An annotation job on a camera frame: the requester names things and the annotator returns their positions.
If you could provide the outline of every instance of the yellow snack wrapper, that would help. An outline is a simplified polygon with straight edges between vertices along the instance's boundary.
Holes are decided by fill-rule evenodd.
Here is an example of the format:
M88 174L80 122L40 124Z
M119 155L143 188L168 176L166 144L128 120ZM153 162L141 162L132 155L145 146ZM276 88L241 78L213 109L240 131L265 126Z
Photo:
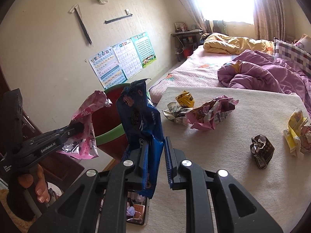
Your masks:
M193 108L194 106L194 99L192 95L185 90L179 96L176 97L176 101L183 108Z
M301 128L307 123L307 117L304 117L302 111L295 109L290 119L288 120L287 129L283 130L286 142L290 148L290 154L296 156L299 159L304 158L304 154L301 152Z

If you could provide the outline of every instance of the human hand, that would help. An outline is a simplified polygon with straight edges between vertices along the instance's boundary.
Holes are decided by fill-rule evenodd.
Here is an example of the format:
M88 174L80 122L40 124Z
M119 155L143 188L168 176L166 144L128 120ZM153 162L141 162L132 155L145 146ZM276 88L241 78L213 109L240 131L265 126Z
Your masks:
M43 168L39 164L38 164L38 169L37 169L37 176L38 176L38 183L36 184L36 187L35 187L37 199L40 203L49 202L50 195L48 192L47 184L45 182ZM23 188L29 188L34 182L34 178L31 174L20 175L18 176L17 180L18 180L18 183Z

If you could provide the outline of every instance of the pillow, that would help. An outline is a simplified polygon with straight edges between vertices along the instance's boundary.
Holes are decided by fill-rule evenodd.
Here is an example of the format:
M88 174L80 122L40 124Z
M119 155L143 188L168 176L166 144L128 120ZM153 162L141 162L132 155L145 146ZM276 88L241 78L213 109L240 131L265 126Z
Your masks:
M277 38L274 38L274 45L274 56L293 61L308 77L311 77L311 54Z
M294 45L308 53L311 53L311 37L307 34L302 35L301 39Z

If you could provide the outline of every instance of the tabletop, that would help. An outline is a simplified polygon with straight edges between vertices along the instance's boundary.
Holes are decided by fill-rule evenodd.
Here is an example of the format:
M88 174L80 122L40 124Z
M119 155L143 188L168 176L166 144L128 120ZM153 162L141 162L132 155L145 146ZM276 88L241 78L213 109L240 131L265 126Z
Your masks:
M239 104L215 130L190 129L190 125L167 120L161 111L183 90L192 94L194 107L222 95L239 100ZM305 155L303 160L291 156L282 132L296 108L308 116L295 95L199 87L168 87L157 105L164 136L170 136L172 146L183 150L187 159L205 170L226 169L270 213L284 233L296 226L311 202L311 155ZM258 169L250 152L251 137L259 134L265 135L275 148L263 170ZM185 191L169 189L164 153L148 217L144 227L127 224L127 232L186 231Z

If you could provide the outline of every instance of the pink bedsheet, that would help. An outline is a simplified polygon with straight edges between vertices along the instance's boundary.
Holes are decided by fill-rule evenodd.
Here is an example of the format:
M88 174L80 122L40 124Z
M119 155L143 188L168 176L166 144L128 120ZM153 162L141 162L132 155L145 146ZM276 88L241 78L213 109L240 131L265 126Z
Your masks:
M237 55L207 53L199 46L191 56L168 76L153 86L149 92L153 103L158 104L168 86L223 87L218 81L217 71Z

